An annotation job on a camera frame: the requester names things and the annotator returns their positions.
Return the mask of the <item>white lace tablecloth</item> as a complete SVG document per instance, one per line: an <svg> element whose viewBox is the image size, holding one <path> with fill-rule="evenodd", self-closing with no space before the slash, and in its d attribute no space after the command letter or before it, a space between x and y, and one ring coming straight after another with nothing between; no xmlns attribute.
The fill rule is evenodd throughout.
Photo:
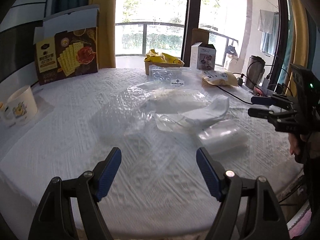
<svg viewBox="0 0 320 240"><path fill-rule="evenodd" d="M179 236L207 230L219 203L209 194L196 164L200 143L194 133L158 129L151 113L170 98L196 94L204 100L229 97L227 118L248 135L247 144L217 159L245 178L266 176L281 192L302 166L288 153L287 136L265 120L250 118L251 94L242 88L220 90L192 75L188 88L144 94L141 69L105 69L33 91L39 112L24 126L1 127L1 213L19 238L28 235L36 207L49 183L78 177L105 159L113 147L121 166L107 197L99 203L115 236Z"/></svg>

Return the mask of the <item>yellow curtain right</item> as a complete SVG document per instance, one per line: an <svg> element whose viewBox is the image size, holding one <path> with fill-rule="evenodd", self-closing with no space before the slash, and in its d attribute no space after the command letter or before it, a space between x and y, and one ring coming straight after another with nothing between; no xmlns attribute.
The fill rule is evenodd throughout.
<svg viewBox="0 0 320 240"><path fill-rule="evenodd" d="M309 53L309 26L306 8L300 0L290 1L295 27L293 64L306 68Z"/></svg>

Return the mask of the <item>brown cracker box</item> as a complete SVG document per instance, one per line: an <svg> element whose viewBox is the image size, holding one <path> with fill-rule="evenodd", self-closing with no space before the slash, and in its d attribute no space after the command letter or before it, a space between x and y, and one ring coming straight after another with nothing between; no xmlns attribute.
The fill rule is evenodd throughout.
<svg viewBox="0 0 320 240"><path fill-rule="evenodd" d="M45 17L35 29L35 66L40 85L98 72L98 5Z"/></svg>

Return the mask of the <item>yellow snack bags in box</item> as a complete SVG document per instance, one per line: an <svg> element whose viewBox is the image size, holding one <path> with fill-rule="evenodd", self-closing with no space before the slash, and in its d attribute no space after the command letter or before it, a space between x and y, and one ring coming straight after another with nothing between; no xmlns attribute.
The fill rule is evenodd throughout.
<svg viewBox="0 0 320 240"><path fill-rule="evenodd" d="M183 67L184 62L178 57L171 56L166 53L157 53L154 49L151 49L144 59L145 63L145 73L149 74L149 67L155 65L162 68L168 67Z"/></svg>

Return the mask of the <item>white cartoon mug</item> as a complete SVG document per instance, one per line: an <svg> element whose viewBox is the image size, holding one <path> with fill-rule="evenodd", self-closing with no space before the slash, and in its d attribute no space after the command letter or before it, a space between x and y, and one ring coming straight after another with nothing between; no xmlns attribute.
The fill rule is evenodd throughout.
<svg viewBox="0 0 320 240"><path fill-rule="evenodd" d="M22 126L38 112L38 107L30 86L24 86L1 102L1 120L7 126Z"/></svg>

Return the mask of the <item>beige snack pouch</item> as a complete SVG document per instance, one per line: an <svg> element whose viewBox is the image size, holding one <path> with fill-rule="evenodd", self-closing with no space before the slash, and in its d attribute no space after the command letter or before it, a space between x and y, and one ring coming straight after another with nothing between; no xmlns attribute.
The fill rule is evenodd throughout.
<svg viewBox="0 0 320 240"><path fill-rule="evenodd" d="M231 72L203 71L202 78L210 85L238 87L238 81Z"/></svg>

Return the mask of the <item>small white product box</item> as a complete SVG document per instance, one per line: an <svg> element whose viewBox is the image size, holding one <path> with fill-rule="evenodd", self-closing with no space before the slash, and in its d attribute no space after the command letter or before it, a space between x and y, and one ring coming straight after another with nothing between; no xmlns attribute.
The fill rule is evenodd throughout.
<svg viewBox="0 0 320 240"><path fill-rule="evenodd" d="M194 28L191 37L190 67L202 71L214 70L216 49L209 44L209 31Z"/></svg>

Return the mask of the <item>clear plastic wrap sheets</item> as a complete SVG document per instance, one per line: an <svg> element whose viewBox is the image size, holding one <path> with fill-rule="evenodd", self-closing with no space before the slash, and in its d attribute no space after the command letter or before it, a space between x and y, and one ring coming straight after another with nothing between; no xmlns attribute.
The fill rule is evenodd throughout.
<svg viewBox="0 0 320 240"><path fill-rule="evenodd" d="M112 96L91 119L93 131L109 142L146 139L151 144L205 147L210 155L243 150L248 135L231 117L229 98L160 82L128 87Z"/></svg>

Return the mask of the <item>steel thermos bottle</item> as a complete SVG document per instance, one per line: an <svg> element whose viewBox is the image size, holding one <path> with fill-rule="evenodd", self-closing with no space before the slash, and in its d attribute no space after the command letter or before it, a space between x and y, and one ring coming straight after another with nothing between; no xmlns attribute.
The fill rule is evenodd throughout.
<svg viewBox="0 0 320 240"><path fill-rule="evenodd" d="M250 56L246 72L247 77L245 86L249 89L254 89L254 87L259 85L261 82L264 72L265 61L259 56Z"/></svg>

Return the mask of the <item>yellow curtain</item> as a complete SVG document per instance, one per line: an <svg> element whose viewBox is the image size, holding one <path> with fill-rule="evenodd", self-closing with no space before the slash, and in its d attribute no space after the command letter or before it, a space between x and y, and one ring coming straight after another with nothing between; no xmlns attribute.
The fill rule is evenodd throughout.
<svg viewBox="0 0 320 240"><path fill-rule="evenodd" d="M99 6L97 54L100 68L115 68L116 0L88 0Z"/></svg>
<svg viewBox="0 0 320 240"><path fill-rule="evenodd" d="M293 64L306 68L309 53L309 26L306 8L300 0L290 1L295 27Z"/></svg>

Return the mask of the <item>yellow curtain left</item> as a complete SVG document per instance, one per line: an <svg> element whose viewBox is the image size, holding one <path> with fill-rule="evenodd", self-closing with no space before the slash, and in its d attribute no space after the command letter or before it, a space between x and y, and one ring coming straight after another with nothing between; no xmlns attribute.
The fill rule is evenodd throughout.
<svg viewBox="0 0 320 240"><path fill-rule="evenodd" d="M88 0L99 6L97 54L100 68L115 68L116 0Z"/></svg>

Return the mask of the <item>clear plastic food container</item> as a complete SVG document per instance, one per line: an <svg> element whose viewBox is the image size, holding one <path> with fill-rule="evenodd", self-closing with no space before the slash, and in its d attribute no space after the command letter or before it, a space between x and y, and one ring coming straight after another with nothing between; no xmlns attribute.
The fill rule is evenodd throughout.
<svg viewBox="0 0 320 240"><path fill-rule="evenodd" d="M149 67L149 80L162 84L163 87L194 88L201 84L201 75L189 67Z"/></svg>

